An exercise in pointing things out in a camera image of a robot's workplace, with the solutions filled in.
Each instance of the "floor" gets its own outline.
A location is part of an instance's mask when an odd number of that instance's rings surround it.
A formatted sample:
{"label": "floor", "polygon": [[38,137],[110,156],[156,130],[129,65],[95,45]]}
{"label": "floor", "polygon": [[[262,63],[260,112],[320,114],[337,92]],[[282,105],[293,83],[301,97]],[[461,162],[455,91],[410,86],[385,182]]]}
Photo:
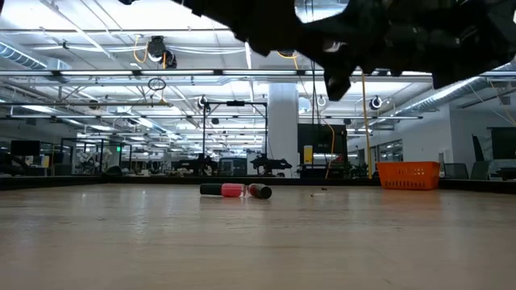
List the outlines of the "floor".
{"label": "floor", "polygon": [[0,283],[17,289],[514,289],[516,196],[197,186],[0,193]]}

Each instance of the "orange plastic crate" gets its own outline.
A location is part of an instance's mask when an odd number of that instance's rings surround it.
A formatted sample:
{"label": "orange plastic crate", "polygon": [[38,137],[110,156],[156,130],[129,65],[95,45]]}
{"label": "orange plastic crate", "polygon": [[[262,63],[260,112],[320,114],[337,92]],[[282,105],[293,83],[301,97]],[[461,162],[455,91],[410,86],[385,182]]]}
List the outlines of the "orange plastic crate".
{"label": "orange plastic crate", "polygon": [[381,162],[377,164],[384,189],[431,190],[439,187],[437,162]]}

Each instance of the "yellow cable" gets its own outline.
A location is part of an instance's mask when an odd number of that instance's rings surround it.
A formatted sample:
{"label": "yellow cable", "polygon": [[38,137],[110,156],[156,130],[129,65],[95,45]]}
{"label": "yellow cable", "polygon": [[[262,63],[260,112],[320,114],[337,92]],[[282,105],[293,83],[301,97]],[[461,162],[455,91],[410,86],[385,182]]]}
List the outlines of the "yellow cable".
{"label": "yellow cable", "polygon": [[133,54],[133,56],[135,57],[135,60],[142,64],[142,63],[144,63],[145,61],[147,61],[147,54],[148,54],[148,42],[147,42],[147,44],[145,44],[145,57],[144,57],[144,60],[141,60],[141,59],[139,59],[139,58],[138,58],[138,56],[136,55],[136,46],[138,45],[138,39],[139,39],[139,35],[137,35],[137,36],[136,36],[135,48],[133,49],[132,54]]}
{"label": "yellow cable", "polygon": [[[493,87],[493,89],[496,91],[496,95],[497,95],[497,97],[498,97],[498,100],[499,100],[499,101],[500,101],[500,103],[501,103],[501,97],[500,97],[500,95],[498,94],[497,88],[495,88],[495,87],[494,87],[494,85],[493,85],[493,82],[492,82],[492,81],[490,81],[489,83],[491,84],[491,87]],[[502,103],[501,103],[501,107],[502,107],[502,108],[503,108],[503,110],[506,112],[507,117],[509,117],[509,120],[513,123],[513,125],[515,125],[515,126],[516,126],[516,121],[514,121],[513,117],[510,115],[509,110],[508,110],[508,109],[507,109],[507,108],[506,108]]]}
{"label": "yellow cable", "polygon": [[277,53],[277,55],[281,56],[284,59],[293,60],[293,64],[296,66],[296,69],[299,69],[299,67],[298,67],[298,56],[284,56],[284,55],[280,54],[280,52],[276,52],[276,53]]}
{"label": "yellow cable", "polygon": [[371,165],[371,149],[369,148],[369,120],[368,120],[368,111],[365,106],[365,75],[362,72],[362,97],[364,101],[362,102],[362,106],[364,107],[364,122],[365,122],[365,142],[366,142],[366,152],[368,154],[368,175],[369,179],[372,179],[372,165]]}
{"label": "yellow cable", "polygon": [[335,149],[335,130],[333,130],[333,127],[330,124],[328,124],[328,122],[326,122],[325,119],[323,119],[322,121],[325,122],[326,125],[330,127],[331,133],[333,134],[333,139],[331,140],[330,163],[328,164],[328,169],[326,170],[326,177],[325,177],[325,179],[328,179],[328,174],[330,173],[330,167],[331,167],[331,161],[332,161],[331,157],[333,157],[333,151]]}

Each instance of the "white column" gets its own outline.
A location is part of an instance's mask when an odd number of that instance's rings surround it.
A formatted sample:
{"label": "white column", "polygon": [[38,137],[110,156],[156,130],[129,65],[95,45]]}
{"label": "white column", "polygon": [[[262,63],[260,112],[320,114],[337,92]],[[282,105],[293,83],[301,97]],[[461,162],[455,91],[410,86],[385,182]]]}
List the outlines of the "white column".
{"label": "white column", "polygon": [[[298,169],[299,92],[295,84],[270,84],[268,87],[268,157],[285,159]],[[284,170],[285,177],[291,176]]]}

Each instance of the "black cylinder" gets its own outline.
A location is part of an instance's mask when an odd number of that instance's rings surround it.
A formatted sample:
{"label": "black cylinder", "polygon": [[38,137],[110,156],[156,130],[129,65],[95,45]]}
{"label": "black cylinder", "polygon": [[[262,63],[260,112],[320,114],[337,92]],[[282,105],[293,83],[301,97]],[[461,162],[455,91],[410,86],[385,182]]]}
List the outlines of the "black cylinder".
{"label": "black cylinder", "polygon": [[223,185],[222,184],[201,184],[202,195],[222,195]]}
{"label": "black cylinder", "polygon": [[273,190],[265,184],[251,184],[249,193],[258,199],[269,199],[273,195]]}

